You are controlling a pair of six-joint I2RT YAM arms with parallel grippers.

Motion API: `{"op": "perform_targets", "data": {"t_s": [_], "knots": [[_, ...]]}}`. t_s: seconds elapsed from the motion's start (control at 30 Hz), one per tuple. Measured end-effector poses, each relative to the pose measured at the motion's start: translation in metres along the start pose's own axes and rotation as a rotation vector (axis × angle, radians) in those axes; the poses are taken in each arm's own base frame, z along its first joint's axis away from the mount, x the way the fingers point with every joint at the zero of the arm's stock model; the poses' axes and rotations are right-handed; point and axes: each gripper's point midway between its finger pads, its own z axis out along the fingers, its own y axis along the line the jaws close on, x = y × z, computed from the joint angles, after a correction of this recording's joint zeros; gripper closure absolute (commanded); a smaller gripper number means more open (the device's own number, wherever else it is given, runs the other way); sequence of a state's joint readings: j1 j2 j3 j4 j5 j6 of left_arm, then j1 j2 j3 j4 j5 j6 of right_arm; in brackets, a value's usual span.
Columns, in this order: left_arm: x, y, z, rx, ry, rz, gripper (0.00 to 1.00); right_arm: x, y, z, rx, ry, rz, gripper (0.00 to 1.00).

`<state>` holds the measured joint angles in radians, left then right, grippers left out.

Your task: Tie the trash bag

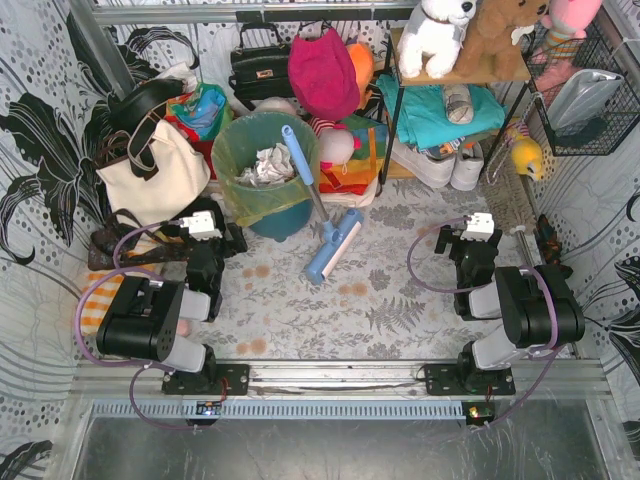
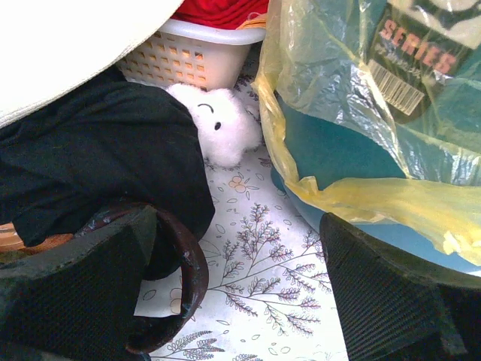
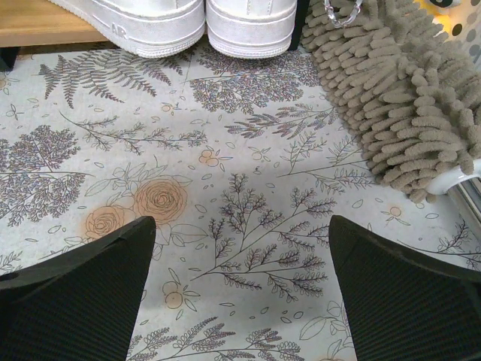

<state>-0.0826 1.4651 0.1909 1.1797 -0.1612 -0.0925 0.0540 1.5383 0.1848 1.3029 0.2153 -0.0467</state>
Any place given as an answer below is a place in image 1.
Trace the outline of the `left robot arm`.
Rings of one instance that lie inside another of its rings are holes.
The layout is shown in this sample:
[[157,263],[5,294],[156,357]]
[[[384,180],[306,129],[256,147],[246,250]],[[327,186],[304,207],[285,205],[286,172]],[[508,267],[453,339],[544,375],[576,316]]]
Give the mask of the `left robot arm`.
[[189,249],[185,280],[124,278],[98,329],[98,351],[161,367],[166,395],[246,395],[247,364],[221,363],[211,346],[179,332],[181,321],[190,326],[216,319],[225,260],[246,251],[242,229],[230,223]]

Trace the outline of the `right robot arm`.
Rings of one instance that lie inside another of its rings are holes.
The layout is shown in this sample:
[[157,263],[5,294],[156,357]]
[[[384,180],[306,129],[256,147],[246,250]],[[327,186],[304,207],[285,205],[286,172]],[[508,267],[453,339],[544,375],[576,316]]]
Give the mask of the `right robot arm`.
[[556,265],[495,265],[499,229],[475,232],[467,225],[439,228],[434,252],[454,262],[454,310],[464,321],[497,320],[498,327],[468,342],[454,364],[425,369],[427,393],[434,396],[511,396],[516,393],[512,363],[544,360],[584,336],[585,319],[564,274]]

